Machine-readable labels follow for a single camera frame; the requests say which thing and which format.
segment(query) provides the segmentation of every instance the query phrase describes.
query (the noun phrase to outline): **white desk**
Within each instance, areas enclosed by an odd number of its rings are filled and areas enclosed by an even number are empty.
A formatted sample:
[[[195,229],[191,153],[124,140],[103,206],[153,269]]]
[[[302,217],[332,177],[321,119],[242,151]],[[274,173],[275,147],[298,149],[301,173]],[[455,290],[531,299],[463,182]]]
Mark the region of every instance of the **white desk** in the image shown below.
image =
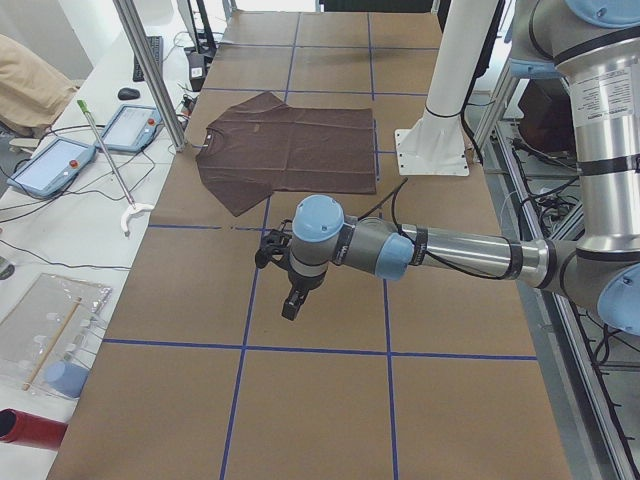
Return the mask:
[[[184,30],[178,15],[172,22],[162,27],[147,28],[148,35],[164,37],[164,56],[174,45],[177,32]],[[180,35],[178,43],[188,39]],[[163,77],[174,105],[178,105],[183,94],[181,85],[188,85],[188,64],[182,48],[176,47],[164,60]],[[125,86],[132,86],[141,92],[138,100],[126,103],[154,105],[153,98],[145,82],[133,83],[133,53],[124,34],[114,42],[108,53],[96,66],[78,92],[76,99],[87,102],[98,124],[106,123],[123,103],[117,99],[117,92]],[[54,128],[85,125],[86,119],[75,100],[55,123]],[[75,133],[61,132],[61,136],[93,143],[95,137],[90,130]],[[42,146],[51,142],[53,135],[46,138]],[[166,130],[160,132],[146,149],[156,166],[149,176],[133,192],[136,201],[154,204],[173,161],[174,149]],[[123,163],[130,156],[115,155],[116,162]],[[151,168],[151,163],[143,155],[137,156],[120,172],[127,185],[134,185]],[[97,177],[110,172],[103,154],[87,166],[73,183],[70,190],[77,191]],[[120,197],[120,189],[113,175],[93,183],[91,190],[100,190],[107,195]],[[0,208],[31,203],[33,200],[10,188],[0,199]],[[115,202],[102,195],[92,193],[82,196],[69,195],[55,200],[42,210],[22,219],[0,223],[3,232],[0,238],[18,247],[33,251],[50,261],[67,264],[123,265],[131,266],[145,233],[149,214],[130,221],[131,235],[126,238],[120,230],[120,216],[127,207],[125,199]],[[26,213],[36,206],[0,211],[0,222]],[[66,277],[102,283],[113,288],[113,293],[101,312],[101,317],[109,320],[118,301],[127,271],[82,268],[69,270],[54,267],[40,260],[0,244],[0,256],[10,260],[16,267],[12,277],[0,282],[0,319],[11,311],[28,288],[41,273],[53,273]],[[68,421],[75,409],[75,402],[42,394],[23,392],[3,386],[0,382],[0,409],[16,408],[55,420]],[[41,480],[55,458],[55,452],[28,447],[0,444],[0,477],[2,480]]]

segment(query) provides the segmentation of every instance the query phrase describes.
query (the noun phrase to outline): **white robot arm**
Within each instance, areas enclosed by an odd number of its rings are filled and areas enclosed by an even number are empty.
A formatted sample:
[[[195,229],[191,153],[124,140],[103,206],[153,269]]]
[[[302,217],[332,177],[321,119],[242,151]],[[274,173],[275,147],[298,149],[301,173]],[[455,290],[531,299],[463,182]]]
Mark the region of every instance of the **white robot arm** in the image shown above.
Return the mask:
[[[271,261],[288,272],[283,316],[295,318],[329,262],[390,280],[430,265],[520,279],[640,335],[640,2],[519,0],[512,55],[553,61],[569,82],[584,236],[519,242],[358,219],[313,195],[298,205],[292,235],[283,223],[256,253],[258,267]]]

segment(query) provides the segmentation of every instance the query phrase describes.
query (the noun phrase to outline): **red cylinder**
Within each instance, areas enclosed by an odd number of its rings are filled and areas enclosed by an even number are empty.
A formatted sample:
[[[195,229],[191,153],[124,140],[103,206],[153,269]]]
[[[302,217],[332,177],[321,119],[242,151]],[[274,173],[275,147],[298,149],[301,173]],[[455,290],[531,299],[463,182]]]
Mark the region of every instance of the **red cylinder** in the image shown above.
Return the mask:
[[[0,442],[57,450],[67,424],[7,408],[0,411]]]

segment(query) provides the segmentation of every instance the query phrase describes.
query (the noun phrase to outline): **black keyboard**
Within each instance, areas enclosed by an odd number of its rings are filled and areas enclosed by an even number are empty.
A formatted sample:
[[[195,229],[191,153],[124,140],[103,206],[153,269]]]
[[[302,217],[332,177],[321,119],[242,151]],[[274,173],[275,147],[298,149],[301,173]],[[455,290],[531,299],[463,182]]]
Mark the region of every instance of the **black keyboard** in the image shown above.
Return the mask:
[[[162,73],[162,37],[160,36],[147,37],[147,43],[151,47],[151,53],[153,53],[153,58],[158,64],[160,73]],[[133,56],[133,81],[134,82],[144,81],[144,73],[142,73],[142,67],[140,66],[140,62],[138,62],[138,59],[135,57],[135,55]]]

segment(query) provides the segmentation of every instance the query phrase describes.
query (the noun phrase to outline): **blue cup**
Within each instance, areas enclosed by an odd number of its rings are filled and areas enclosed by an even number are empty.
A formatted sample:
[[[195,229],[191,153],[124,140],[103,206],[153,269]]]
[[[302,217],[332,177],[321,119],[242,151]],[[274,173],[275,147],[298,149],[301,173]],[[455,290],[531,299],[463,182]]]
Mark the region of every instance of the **blue cup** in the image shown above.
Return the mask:
[[[89,370],[65,361],[52,363],[44,372],[46,382],[58,392],[71,398],[80,397]]]

